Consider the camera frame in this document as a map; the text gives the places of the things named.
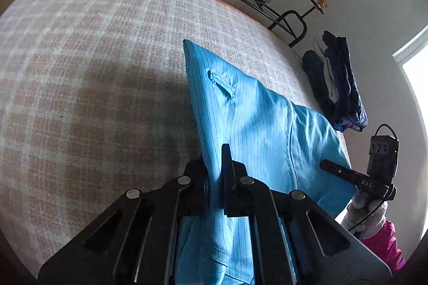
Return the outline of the pink right sleeve forearm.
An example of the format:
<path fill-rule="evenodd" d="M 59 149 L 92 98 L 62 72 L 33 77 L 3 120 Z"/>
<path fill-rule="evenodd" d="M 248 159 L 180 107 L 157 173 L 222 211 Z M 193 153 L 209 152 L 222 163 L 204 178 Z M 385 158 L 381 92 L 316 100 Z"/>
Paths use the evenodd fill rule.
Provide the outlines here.
<path fill-rule="evenodd" d="M 405 265 L 402 251 L 398 248 L 393 222 L 386 221 L 374 236 L 362 242 L 388 265 L 393 274 L 399 272 Z"/>

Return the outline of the white gloved right hand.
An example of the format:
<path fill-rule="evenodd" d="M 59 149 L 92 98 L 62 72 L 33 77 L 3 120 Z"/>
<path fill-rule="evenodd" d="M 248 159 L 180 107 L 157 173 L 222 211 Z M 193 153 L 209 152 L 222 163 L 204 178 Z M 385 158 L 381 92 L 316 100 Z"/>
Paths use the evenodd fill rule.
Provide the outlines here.
<path fill-rule="evenodd" d="M 358 190 L 347 206 L 341 226 L 351 234 L 359 233 L 359 239 L 373 237 L 386 222 L 388 202 L 371 199 L 369 194 Z"/>

